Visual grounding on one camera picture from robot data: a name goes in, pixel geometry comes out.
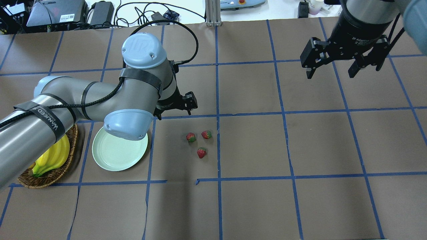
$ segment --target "robotic arm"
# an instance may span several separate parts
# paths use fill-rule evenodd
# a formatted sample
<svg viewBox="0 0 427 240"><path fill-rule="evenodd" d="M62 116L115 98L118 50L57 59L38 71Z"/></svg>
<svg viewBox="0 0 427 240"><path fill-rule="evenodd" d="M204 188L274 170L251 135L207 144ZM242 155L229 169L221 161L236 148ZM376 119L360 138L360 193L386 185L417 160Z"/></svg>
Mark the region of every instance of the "robotic arm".
<svg viewBox="0 0 427 240"><path fill-rule="evenodd" d="M392 42L391 36L383 35L393 19L398 18L399 11L404 18L405 30L421 52L427 54L427 0L341 0L341 5L342 13L330 38L326 41L311 38L300 56L302 67L307 68L308 79L318 67L334 60L355 59L348 70L351 78L368 65L376 66L379 71L403 34L404 30Z"/></svg>
<svg viewBox="0 0 427 240"><path fill-rule="evenodd" d="M161 119L163 111L175 108L190 114L197 108L192 92L180 94L178 66L155 36L131 35L122 54L126 65L119 85L48 76L40 80L33 100L0 120L0 190L81 119L103 121L108 133L141 140L153 116Z"/></svg>

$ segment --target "gray robotic arm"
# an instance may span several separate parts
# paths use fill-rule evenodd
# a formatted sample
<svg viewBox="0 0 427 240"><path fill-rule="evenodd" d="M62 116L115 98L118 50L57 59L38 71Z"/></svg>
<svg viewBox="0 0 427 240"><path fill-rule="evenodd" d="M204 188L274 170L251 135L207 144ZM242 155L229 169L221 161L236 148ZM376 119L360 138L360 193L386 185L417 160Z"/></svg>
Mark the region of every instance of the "gray robotic arm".
<svg viewBox="0 0 427 240"><path fill-rule="evenodd" d="M192 92L185 96L179 93L177 66L167 59L155 36L131 35L122 53L126 66L119 85L48 76L40 80L33 100L15 106L15 111L0 121L0 189L81 119L103 121L108 133L141 140L153 115L161 119L161 113L168 109L190 113L197 108Z"/></svg>

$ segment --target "strawberry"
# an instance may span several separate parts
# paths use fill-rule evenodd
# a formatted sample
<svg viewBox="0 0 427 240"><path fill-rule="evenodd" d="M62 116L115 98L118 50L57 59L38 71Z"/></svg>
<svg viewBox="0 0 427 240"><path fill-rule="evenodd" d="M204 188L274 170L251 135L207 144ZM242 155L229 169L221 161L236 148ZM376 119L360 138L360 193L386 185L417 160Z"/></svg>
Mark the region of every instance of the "strawberry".
<svg viewBox="0 0 427 240"><path fill-rule="evenodd" d="M197 149L197 155L199 156L199 158L203 158L204 156L206 156L206 148L200 147L199 149Z"/></svg>
<svg viewBox="0 0 427 240"><path fill-rule="evenodd" d="M196 141L196 135L194 135L194 133L190 132L189 134L187 134L187 141L189 143Z"/></svg>
<svg viewBox="0 0 427 240"><path fill-rule="evenodd" d="M212 137L212 133L211 133L209 130L203 131L203 132L202 132L202 137L203 137L204 139L209 139L209 138L211 138L211 137Z"/></svg>

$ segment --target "banana bunch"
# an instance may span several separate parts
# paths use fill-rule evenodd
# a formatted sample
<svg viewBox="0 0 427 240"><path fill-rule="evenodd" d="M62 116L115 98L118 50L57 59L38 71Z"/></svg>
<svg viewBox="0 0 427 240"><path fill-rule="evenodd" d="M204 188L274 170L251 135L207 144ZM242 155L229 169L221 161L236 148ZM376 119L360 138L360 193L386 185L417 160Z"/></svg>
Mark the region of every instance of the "banana bunch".
<svg viewBox="0 0 427 240"><path fill-rule="evenodd" d="M43 173L62 166L70 153L70 142L64 135L58 142L52 145L36 161L29 174L33 177L40 177Z"/></svg>

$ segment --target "cup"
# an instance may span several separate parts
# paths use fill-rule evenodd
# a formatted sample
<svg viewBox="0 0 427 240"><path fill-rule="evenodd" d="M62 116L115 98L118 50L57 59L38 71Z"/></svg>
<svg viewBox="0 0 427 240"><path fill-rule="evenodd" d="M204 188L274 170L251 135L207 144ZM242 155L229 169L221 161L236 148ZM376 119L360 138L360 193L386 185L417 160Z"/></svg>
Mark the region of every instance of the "cup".
<svg viewBox="0 0 427 240"><path fill-rule="evenodd" d="M308 12L311 15L316 15L320 12L323 6L323 0L310 0L308 4Z"/></svg>

